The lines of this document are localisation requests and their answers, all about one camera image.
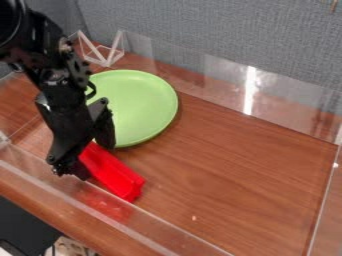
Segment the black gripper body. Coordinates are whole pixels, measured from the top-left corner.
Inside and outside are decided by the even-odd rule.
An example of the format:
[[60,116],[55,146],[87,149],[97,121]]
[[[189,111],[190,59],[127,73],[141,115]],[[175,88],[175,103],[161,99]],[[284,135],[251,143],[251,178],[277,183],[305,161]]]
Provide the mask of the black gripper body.
[[60,155],[70,152],[82,153],[89,143],[95,140],[93,108],[109,108],[110,103],[106,97],[91,104],[87,104],[85,96],[79,96],[75,102],[68,101],[66,97],[60,99],[56,97],[58,94],[40,92],[35,99],[39,113],[52,132],[52,144],[46,158],[50,165],[52,153]]

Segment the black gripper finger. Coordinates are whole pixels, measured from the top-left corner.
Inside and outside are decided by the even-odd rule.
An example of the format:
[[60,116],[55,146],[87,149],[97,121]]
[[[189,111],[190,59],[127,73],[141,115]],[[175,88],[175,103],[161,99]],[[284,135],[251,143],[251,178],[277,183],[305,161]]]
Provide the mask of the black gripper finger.
[[107,107],[94,107],[93,114],[95,117],[95,141],[106,149],[113,149],[117,145],[113,112]]
[[74,175],[86,181],[90,177],[90,171],[80,161],[80,153],[70,152],[66,155],[58,153],[51,154],[52,173],[62,177],[63,175]]

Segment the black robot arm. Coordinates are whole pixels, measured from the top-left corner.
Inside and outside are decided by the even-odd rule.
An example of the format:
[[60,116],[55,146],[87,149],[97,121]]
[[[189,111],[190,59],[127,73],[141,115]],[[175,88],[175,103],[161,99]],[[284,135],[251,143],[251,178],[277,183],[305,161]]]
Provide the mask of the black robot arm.
[[52,172],[89,179],[91,168],[80,160],[89,144],[115,146],[109,99],[94,98],[89,63],[63,29],[24,0],[0,0],[0,62],[19,68],[39,90],[35,105],[54,135],[46,158]]

